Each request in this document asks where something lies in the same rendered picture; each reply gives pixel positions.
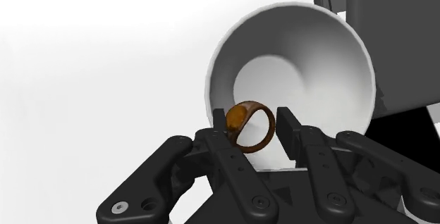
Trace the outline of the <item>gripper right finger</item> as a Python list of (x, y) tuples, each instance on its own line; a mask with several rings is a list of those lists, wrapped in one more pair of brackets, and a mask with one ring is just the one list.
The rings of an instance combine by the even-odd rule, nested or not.
[(337, 134), (335, 143), (357, 154), (355, 172), (364, 175), (369, 187), (360, 191), (348, 185), (343, 164), (329, 138), (317, 127), (301, 125), (286, 107), (276, 111), (276, 134), (289, 158), (308, 172), (314, 204), (327, 224), (417, 224), (413, 219), (377, 202), (384, 178), (401, 189), (404, 207), (417, 218), (440, 224), (440, 174), (353, 131)]

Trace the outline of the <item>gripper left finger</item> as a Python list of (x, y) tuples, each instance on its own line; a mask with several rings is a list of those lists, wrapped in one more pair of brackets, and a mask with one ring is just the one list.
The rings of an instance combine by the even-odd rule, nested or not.
[(169, 224), (195, 178), (214, 181), (214, 210), (243, 224), (277, 224), (279, 205), (243, 152), (226, 136), (224, 110), (195, 138), (168, 138), (98, 207), (97, 224)]

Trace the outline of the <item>white bowl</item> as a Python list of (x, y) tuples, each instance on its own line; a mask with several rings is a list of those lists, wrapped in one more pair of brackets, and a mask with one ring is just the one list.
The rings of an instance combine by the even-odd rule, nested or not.
[(365, 133), (375, 99), (374, 69), (358, 34), (335, 13), (298, 2), (259, 8), (236, 23), (205, 83), (208, 113), (257, 101), (272, 111), (289, 108), (329, 137)]

